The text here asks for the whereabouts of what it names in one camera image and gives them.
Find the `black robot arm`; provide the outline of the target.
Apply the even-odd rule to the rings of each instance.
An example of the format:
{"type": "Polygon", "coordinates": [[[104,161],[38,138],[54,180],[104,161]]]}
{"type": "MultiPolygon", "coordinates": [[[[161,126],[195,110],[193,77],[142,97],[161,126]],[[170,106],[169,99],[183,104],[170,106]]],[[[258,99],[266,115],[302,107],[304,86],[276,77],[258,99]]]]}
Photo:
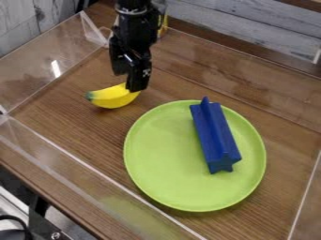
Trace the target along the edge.
{"type": "Polygon", "coordinates": [[[115,75],[126,75],[126,89],[134,93],[149,87],[151,45],[158,39],[161,12],[151,0],[116,0],[118,24],[111,28],[110,60],[115,75]]]}

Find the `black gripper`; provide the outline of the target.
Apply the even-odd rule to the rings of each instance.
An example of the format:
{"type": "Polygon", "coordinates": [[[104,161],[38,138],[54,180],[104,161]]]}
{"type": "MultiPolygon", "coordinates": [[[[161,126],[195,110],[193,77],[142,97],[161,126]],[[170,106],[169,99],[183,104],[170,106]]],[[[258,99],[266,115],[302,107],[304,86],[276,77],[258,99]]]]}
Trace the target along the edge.
{"type": "Polygon", "coordinates": [[[118,7],[118,23],[110,38],[110,62],[116,76],[129,75],[131,93],[149,87],[151,77],[151,45],[158,39],[162,11],[157,7],[118,7]]]}

